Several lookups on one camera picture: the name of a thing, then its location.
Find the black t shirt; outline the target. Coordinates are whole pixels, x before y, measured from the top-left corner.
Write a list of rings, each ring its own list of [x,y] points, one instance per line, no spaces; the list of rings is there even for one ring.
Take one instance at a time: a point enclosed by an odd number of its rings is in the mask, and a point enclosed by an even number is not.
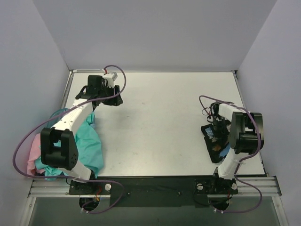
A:
[[[220,146],[218,143],[215,142],[214,133],[213,133],[213,124],[207,124],[200,127],[200,131],[204,135],[205,144],[207,147],[207,151],[209,153],[210,159],[212,163],[219,163],[221,162],[230,150],[229,145],[229,137],[228,136],[228,143],[226,146]]]

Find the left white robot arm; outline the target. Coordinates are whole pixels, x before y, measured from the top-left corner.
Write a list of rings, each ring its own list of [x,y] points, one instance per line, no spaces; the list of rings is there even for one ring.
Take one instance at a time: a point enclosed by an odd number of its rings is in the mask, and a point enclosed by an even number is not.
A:
[[[108,72],[103,76],[89,75],[87,85],[75,97],[72,111],[40,133],[41,162],[75,178],[86,194],[96,190],[97,182],[91,179],[92,170],[80,162],[74,136],[99,104],[118,106],[123,103],[120,87],[114,83],[117,77],[116,72]]]

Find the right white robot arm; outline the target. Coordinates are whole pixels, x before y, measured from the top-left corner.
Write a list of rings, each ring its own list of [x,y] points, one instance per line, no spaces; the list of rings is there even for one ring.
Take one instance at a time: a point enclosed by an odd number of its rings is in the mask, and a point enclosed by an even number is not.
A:
[[[263,115],[249,112],[231,102],[213,103],[211,115],[214,125],[217,122],[230,122],[230,150],[217,167],[217,177],[210,180],[210,188],[216,193],[227,187],[226,180],[235,178],[245,160],[253,158],[264,145]]]

